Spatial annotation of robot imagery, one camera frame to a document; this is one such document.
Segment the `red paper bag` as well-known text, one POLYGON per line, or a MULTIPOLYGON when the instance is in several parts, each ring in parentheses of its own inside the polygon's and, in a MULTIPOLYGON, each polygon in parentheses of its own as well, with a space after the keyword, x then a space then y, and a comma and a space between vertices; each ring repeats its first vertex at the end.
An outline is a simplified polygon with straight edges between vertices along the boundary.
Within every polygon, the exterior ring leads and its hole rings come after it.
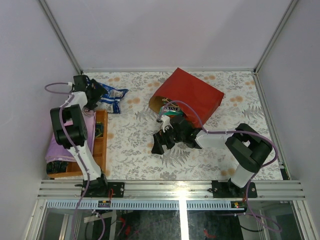
POLYGON ((197 128, 220 106, 224 93, 190 73, 177 68, 150 98, 148 106, 159 113, 163 99, 174 101, 197 128))

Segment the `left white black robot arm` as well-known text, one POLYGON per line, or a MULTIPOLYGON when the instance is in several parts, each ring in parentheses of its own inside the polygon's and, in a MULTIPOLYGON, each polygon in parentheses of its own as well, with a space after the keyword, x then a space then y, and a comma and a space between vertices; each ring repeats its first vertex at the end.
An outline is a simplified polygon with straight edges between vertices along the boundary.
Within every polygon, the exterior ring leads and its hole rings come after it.
POLYGON ((94 160, 88 145, 88 130, 83 109, 94 110, 107 91, 86 75, 75 75, 68 99, 60 107, 50 110, 53 135, 58 145, 74 157, 82 175, 84 197, 105 197, 110 190, 106 176, 94 160))

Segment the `green Fox's candy bag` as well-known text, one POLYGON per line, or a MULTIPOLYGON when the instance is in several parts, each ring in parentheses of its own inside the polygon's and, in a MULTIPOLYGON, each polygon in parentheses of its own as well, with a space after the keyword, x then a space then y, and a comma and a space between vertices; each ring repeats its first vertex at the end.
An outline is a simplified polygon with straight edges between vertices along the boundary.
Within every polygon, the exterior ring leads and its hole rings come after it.
POLYGON ((180 107, 175 105, 162 106, 159 111, 160 115, 165 116, 183 116, 184 113, 180 107))

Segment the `blue chips bag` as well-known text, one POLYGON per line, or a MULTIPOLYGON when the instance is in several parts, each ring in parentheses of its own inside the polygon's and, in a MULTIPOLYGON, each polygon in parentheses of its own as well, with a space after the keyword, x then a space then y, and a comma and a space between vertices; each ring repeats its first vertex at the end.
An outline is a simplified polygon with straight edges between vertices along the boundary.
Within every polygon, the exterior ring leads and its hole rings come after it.
POLYGON ((106 90, 106 93, 101 96, 94 110, 106 110, 110 114, 121 114, 120 101, 129 90, 126 88, 116 89, 103 83, 99 84, 106 90))

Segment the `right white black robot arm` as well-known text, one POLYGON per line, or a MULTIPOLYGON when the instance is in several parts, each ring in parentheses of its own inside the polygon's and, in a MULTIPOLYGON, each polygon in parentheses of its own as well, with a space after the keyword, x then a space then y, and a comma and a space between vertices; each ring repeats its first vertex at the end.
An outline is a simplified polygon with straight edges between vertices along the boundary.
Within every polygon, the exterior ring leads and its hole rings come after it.
POLYGON ((233 176, 227 182, 213 180, 213 197, 256 198, 255 184, 250 180, 263 167, 270 153, 275 149, 272 141, 257 133, 246 123, 234 130, 207 131, 194 127, 183 116, 161 116, 161 127, 153 134, 152 154, 163 155, 164 149, 172 149, 177 143, 184 143, 191 149, 227 148, 238 162, 233 176))

